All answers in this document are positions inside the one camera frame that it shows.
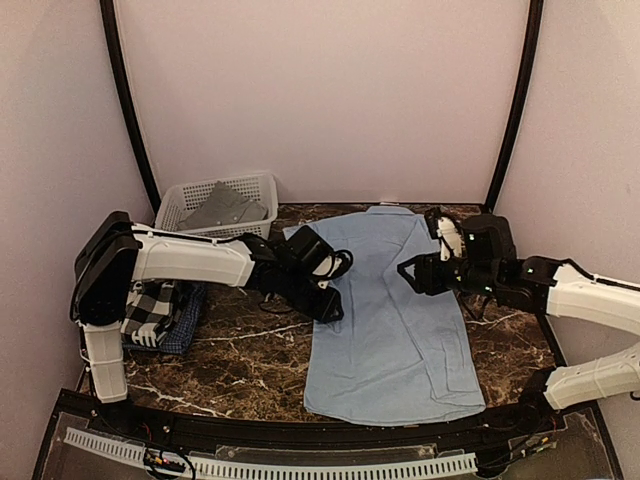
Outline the light blue long sleeve shirt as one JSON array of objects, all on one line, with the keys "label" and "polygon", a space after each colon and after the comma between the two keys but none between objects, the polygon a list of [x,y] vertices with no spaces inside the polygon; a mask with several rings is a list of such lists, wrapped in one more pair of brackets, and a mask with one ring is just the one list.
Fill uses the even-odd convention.
[{"label": "light blue long sleeve shirt", "polygon": [[452,292],[418,295],[400,263],[437,253],[423,217],[402,207],[310,223],[353,264],[332,285],[344,317],[313,326],[304,406],[368,426],[452,421],[486,408],[467,330]]}]

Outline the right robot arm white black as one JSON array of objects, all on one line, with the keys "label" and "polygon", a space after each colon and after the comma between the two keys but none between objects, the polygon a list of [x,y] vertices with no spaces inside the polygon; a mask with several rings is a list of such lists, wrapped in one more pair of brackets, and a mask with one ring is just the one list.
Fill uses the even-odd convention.
[{"label": "right robot arm white black", "polygon": [[[639,287],[590,273],[572,259],[518,257],[508,220],[480,214],[456,222],[439,209],[425,215],[436,253],[400,263],[398,273],[417,294],[447,291],[483,295],[500,306],[540,316],[581,319],[633,335],[639,333]],[[639,393],[639,347],[534,373],[522,403],[510,413],[521,434],[534,432],[549,409]]]}]

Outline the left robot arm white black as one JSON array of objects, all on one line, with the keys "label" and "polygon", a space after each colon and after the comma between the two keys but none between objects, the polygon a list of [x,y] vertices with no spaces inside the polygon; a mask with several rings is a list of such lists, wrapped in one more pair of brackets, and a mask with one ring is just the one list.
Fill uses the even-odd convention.
[{"label": "left robot arm white black", "polygon": [[112,212],[74,264],[70,318],[83,332],[101,417],[120,436],[141,427],[140,412],[125,400],[121,328],[132,286],[148,281],[186,281],[239,287],[276,295],[294,311],[321,323],[343,318],[340,293],[331,281],[353,264],[308,226],[270,242],[244,233],[228,239],[167,232]]}]

